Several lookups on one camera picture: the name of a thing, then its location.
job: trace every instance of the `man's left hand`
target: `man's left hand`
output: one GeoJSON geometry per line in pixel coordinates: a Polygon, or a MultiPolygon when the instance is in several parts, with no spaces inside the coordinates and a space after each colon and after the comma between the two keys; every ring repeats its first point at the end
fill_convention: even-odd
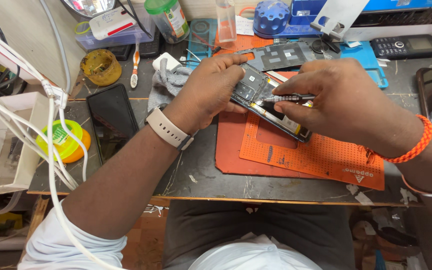
{"type": "Polygon", "coordinates": [[[234,87],[245,73],[239,65],[246,61],[246,56],[232,53],[204,58],[163,113],[179,129],[194,134],[206,128],[223,110],[247,112],[246,108],[230,102],[234,87]]]}

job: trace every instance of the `mirror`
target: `mirror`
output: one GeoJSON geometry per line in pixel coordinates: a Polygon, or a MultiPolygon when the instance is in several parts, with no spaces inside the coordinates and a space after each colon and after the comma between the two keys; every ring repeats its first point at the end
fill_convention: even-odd
{"type": "Polygon", "coordinates": [[[61,0],[78,15],[92,19],[114,8],[115,0],[61,0]]]}

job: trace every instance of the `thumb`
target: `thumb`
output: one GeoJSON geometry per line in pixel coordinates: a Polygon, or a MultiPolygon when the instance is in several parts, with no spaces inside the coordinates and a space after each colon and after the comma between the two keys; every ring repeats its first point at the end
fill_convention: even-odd
{"type": "Polygon", "coordinates": [[[274,110],[283,113],[290,120],[302,126],[312,129],[315,123],[316,110],[291,101],[279,101],[275,103],[274,110]]]}
{"type": "Polygon", "coordinates": [[[231,90],[236,86],[236,84],[244,78],[246,71],[238,66],[232,65],[221,72],[223,78],[222,83],[225,87],[231,87],[231,90]]]}

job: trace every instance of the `smartwatch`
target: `smartwatch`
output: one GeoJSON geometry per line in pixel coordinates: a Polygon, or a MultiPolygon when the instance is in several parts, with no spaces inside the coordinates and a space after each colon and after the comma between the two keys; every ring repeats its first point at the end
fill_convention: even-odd
{"type": "Polygon", "coordinates": [[[167,105],[167,103],[159,104],[150,110],[144,124],[149,124],[159,137],[176,147],[178,151],[185,150],[195,138],[179,129],[163,114],[162,110],[167,105]]]}

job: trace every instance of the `dark shorts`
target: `dark shorts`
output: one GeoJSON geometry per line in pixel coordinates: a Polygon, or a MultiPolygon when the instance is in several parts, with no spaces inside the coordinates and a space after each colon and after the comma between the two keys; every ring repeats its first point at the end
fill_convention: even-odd
{"type": "Polygon", "coordinates": [[[323,270],[354,270],[346,207],[263,203],[249,214],[241,202],[172,200],[163,268],[187,270],[207,250],[253,232],[273,236],[323,270]]]}

